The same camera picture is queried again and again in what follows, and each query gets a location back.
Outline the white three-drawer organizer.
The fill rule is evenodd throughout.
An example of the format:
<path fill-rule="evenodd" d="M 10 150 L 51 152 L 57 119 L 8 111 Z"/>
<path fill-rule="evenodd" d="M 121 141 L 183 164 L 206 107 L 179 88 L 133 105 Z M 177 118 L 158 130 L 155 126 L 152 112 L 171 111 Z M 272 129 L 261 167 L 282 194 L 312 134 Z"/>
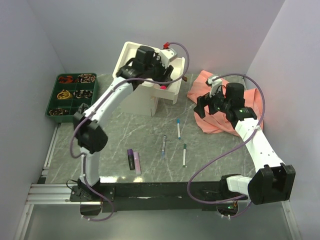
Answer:
<path fill-rule="evenodd" d="M 112 73 L 112 77 L 116 77 L 118 70 L 125 65 L 131 58 L 136 56 L 140 43 L 127 41 L 124 43 L 118 61 Z M 119 105 L 124 113 L 137 114 L 143 116 L 153 116 L 156 113 L 158 100 L 171 100 L 174 105 L 177 102 L 182 80 L 174 82 L 167 89 L 160 89 L 157 84 L 144 82 L 137 89 L 127 96 Z"/>

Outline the purple black highlighter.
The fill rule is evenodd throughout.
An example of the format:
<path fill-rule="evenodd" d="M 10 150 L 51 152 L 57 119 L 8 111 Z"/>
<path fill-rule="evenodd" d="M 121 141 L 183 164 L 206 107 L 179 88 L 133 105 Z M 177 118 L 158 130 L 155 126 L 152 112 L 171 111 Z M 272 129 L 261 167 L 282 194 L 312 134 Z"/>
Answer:
<path fill-rule="evenodd" d="M 128 158 L 129 169 L 134 170 L 135 158 L 134 158 L 134 151 L 131 148 L 127 150 L 127 158 Z"/>

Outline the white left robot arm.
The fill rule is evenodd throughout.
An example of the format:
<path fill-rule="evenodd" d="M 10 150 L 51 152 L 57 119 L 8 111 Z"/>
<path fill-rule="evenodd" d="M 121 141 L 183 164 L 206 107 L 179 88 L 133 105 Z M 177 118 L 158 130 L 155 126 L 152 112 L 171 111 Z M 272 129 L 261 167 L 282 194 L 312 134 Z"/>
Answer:
<path fill-rule="evenodd" d="M 156 50 L 147 45 L 139 45 L 135 55 L 127 58 L 121 52 L 113 73 L 113 81 L 102 96 L 83 112 L 73 115 L 73 141 L 77 141 L 81 158 L 81 172 L 77 186 L 88 201 L 94 201 L 102 195 L 100 189 L 99 161 L 100 152 L 107 145 L 108 136 L 103 130 L 108 117 L 118 105 L 131 95 L 141 84 L 157 84 L 166 89 L 176 79 L 172 78 L 172 62 L 177 52 L 167 42 L 162 49 Z"/>

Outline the light pink highlighter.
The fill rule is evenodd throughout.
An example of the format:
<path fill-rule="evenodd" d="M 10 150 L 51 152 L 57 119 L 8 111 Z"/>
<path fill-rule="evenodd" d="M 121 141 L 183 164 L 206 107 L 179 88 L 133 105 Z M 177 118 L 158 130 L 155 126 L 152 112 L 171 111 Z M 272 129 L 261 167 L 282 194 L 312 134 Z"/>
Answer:
<path fill-rule="evenodd" d="M 133 152 L 133 158 L 134 158 L 134 166 L 135 166 L 135 173 L 140 176 L 141 171 L 141 164 L 140 164 L 140 155 L 137 151 Z"/>

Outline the green cap white marker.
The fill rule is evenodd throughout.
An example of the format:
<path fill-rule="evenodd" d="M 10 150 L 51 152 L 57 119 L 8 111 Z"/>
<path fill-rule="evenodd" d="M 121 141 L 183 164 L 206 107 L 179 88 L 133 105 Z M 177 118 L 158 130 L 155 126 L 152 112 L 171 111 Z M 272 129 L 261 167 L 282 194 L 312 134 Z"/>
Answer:
<path fill-rule="evenodd" d="M 187 144 L 183 144 L 183 154 L 182 154 L 182 167 L 186 168 L 186 160 L 187 160 Z"/>

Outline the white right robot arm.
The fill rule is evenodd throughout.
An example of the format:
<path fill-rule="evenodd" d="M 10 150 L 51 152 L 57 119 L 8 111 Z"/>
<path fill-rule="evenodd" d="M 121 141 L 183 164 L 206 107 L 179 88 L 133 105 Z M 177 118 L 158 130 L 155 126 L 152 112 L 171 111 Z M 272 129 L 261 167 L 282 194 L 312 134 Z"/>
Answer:
<path fill-rule="evenodd" d="M 245 106 L 244 86 L 228 83 L 223 87 L 220 79 L 208 84 L 211 90 L 197 98 L 195 113 L 202 119 L 206 116 L 205 107 L 210 115 L 224 113 L 245 143 L 256 171 L 253 177 L 224 175 L 219 182 L 220 196 L 231 199 L 234 195 L 245 195 L 255 205 L 289 200 L 296 171 L 275 153 L 260 127 L 260 118 Z"/>

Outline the thin blue pen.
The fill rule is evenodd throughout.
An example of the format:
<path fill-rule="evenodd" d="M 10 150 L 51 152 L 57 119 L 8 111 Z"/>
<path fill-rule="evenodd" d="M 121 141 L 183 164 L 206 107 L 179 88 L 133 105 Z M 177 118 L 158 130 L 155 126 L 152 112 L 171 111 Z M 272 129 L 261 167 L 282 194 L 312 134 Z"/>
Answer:
<path fill-rule="evenodd" d="M 161 148 L 161 158 L 163 159 L 165 157 L 165 151 L 166 151 L 166 141 L 167 141 L 167 136 L 163 136 L 163 141 L 162 141 L 162 148 Z"/>

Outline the blue cap white marker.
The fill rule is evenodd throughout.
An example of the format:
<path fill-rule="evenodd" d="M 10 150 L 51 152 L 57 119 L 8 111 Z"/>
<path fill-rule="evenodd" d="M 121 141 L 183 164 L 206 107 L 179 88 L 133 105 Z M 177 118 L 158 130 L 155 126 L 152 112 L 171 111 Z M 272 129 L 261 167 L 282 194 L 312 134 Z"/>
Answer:
<path fill-rule="evenodd" d="M 177 138 L 180 140 L 181 139 L 181 130 L 180 130 L 180 119 L 178 118 L 176 120 L 177 123 Z"/>

